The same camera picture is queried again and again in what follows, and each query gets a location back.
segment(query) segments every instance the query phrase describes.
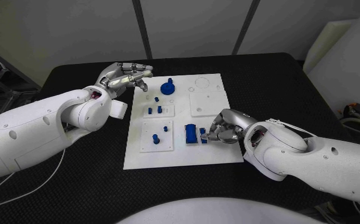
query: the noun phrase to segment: robotic hand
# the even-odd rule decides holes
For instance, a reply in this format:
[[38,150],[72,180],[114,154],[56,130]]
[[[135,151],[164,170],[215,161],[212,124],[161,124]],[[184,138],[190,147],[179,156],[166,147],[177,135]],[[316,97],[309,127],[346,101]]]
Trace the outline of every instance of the robotic hand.
[[284,125],[303,131],[278,120],[257,122],[224,109],[200,138],[224,143],[242,140],[244,160],[270,179],[281,181],[291,175],[313,189],[360,201],[360,145],[315,135],[303,139]]
[[112,100],[127,87],[147,91],[143,77],[151,67],[114,63],[93,86],[72,90],[0,115],[0,177],[34,164],[69,147],[105,124],[108,116],[122,119],[127,105]]

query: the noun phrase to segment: blue object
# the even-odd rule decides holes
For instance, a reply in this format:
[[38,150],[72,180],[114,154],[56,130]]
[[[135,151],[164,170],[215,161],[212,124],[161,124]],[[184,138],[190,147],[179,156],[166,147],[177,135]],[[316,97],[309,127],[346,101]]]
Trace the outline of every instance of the blue object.
[[[205,128],[200,128],[200,135],[205,134]],[[206,139],[200,139],[200,143],[208,143],[208,140]]]
[[161,84],[158,90],[164,95],[170,95],[174,92],[174,85],[171,84],[171,78],[169,78],[167,82]]
[[158,144],[158,137],[156,134],[151,135],[153,143]]
[[196,126],[193,124],[184,125],[186,143],[196,143]]

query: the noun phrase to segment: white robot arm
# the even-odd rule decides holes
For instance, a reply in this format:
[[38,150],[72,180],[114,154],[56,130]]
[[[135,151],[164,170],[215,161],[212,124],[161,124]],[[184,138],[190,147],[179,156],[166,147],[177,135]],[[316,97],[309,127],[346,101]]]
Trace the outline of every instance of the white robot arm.
[[[147,91],[151,67],[114,63],[95,85],[27,104],[0,115],[0,177],[33,166],[96,131],[108,116],[122,119],[127,105],[112,100],[125,87]],[[63,129],[62,123],[70,125]]]
[[229,109],[221,111],[202,139],[224,143],[244,139],[244,159],[270,179],[281,181],[291,175],[313,189],[360,201],[360,145],[316,136],[303,139],[280,121],[257,122]]

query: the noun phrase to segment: black table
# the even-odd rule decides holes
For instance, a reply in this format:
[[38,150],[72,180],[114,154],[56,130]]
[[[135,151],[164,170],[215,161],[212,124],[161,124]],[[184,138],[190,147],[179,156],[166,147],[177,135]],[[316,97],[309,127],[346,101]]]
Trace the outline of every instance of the black table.
[[[151,65],[154,76],[219,73],[232,109],[258,121],[280,119],[322,137],[351,141],[287,54],[134,62]],[[38,99],[92,85],[109,64],[54,68]],[[62,165],[47,184],[31,195],[0,206],[1,223],[114,223],[141,209],[192,197],[250,199],[291,210],[312,207],[333,198],[291,176],[281,182],[270,180],[247,162],[122,170],[132,89],[118,100],[128,104],[124,119],[109,117],[105,126],[66,149]],[[1,201],[41,184],[59,159],[60,154],[14,174],[0,187]]]

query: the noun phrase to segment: wall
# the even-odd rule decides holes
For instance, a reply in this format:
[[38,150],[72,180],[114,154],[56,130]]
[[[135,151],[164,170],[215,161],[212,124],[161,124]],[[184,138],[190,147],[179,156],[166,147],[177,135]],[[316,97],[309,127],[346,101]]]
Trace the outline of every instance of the wall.
[[328,106],[341,117],[349,103],[360,103],[360,20],[351,25],[326,55],[310,70],[307,77]]
[[229,55],[251,0],[140,0],[153,58]]
[[358,16],[360,0],[261,0],[238,54],[287,52],[303,60],[326,22]]
[[0,0],[0,22],[0,56],[40,86],[62,64],[145,59],[131,0]]

